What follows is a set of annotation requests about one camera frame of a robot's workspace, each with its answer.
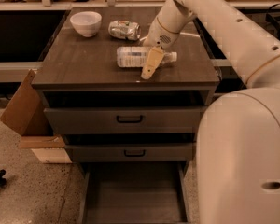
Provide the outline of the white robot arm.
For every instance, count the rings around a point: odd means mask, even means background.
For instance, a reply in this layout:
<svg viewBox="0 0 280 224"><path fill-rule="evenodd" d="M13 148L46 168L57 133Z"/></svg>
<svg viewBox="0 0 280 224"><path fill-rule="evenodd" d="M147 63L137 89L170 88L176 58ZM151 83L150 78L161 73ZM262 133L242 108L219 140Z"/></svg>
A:
<svg viewBox="0 0 280 224"><path fill-rule="evenodd" d="M197 132L201 224L280 224L280 41L224 0L166 0L146 44L198 18L245 84Z"/></svg>

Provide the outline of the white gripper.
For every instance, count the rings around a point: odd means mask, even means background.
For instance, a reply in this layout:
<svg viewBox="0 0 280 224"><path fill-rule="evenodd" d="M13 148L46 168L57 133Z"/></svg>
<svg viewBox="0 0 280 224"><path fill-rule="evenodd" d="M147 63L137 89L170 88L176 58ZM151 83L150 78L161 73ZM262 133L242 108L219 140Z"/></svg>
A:
<svg viewBox="0 0 280 224"><path fill-rule="evenodd" d="M165 28L158 17L154 19L143 42L145 47L153 48L150 49L146 64L142 69L142 79L150 79L153 76L164 57L163 50L170 48L178 37L179 32L172 32Z"/></svg>

